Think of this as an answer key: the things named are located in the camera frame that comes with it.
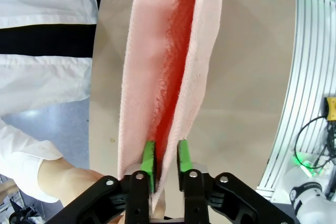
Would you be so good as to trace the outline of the person's right hand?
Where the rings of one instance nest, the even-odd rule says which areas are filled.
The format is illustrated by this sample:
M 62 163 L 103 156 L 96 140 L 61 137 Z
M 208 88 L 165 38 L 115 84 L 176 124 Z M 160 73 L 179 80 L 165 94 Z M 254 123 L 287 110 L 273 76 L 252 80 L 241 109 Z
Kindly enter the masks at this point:
M 77 168 L 64 158 L 44 160 L 38 171 L 38 186 L 65 207 L 103 176 L 90 169 Z

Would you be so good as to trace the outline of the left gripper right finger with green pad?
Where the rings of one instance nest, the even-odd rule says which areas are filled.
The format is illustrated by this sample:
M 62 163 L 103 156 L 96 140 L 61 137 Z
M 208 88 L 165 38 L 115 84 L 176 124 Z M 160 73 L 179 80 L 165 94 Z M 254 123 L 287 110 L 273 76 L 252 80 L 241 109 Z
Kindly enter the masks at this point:
M 177 145 L 179 188 L 184 195 L 184 222 L 209 223 L 208 210 L 231 223 L 293 223 L 294 220 L 236 176 L 212 177 L 191 161 L 187 140 Z

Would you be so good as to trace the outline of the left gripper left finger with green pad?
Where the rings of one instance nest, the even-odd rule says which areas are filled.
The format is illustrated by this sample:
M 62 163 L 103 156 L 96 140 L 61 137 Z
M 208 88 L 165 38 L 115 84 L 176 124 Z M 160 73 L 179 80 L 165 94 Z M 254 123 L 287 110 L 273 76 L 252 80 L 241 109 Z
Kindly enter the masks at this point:
M 142 162 L 130 165 L 121 180 L 102 177 L 47 223 L 109 223 L 123 212 L 125 223 L 149 223 L 155 180 L 155 142 L 148 141 Z

